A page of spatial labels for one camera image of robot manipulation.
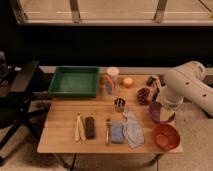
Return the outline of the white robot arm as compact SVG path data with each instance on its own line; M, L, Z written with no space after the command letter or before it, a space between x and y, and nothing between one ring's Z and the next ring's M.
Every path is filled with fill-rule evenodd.
M159 94L160 102L177 107L186 98L213 117L213 88L203 82L205 77L206 69L198 61L168 69L164 74L165 86Z

